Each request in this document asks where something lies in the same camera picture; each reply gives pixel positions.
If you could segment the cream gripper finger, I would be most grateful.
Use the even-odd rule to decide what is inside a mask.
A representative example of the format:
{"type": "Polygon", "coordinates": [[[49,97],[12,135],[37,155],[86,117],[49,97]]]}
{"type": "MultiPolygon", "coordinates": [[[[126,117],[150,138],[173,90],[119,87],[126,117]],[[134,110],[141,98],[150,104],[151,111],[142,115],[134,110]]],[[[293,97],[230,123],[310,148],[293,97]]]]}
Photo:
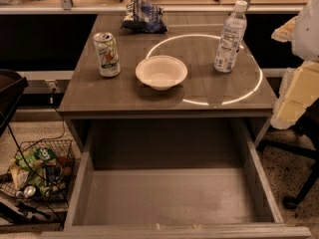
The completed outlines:
{"type": "Polygon", "coordinates": [[[275,29],[271,38],[278,42],[291,42],[293,40],[293,31],[297,17],[288,20],[284,25],[275,29]]]}
{"type": "Polygon", "coordinates": [[[288,129],[295,125],[318,98],[318,62],[305,61],[297,69],[288,69],[282,77],[271,125],[278,129],[288,129]]]}

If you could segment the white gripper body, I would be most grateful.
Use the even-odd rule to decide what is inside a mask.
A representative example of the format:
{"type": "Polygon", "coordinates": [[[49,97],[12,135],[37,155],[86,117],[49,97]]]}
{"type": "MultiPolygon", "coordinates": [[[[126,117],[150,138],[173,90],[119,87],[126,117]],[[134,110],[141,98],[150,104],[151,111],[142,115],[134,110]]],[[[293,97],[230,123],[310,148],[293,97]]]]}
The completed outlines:
{"type": "Polygon", "coordinates": [[[303,60],[319,61],[319,0],[310,0],[299,12],[292,52],[303,60]]]}

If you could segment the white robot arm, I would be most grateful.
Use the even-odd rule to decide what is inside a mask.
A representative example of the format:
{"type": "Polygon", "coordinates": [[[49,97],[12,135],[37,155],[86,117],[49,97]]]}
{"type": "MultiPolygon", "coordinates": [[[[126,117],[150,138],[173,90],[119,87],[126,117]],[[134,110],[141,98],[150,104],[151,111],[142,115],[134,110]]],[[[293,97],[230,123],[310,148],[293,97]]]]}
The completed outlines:
{"type": "Polygon", "coordinates": [[[319,0],[310,0],[271,38],[290,42],[292,53],[303,60],[301,66],[288,69],[283,75],[270,120],[273,127],[287,129],[319,98],[319,0]]]}

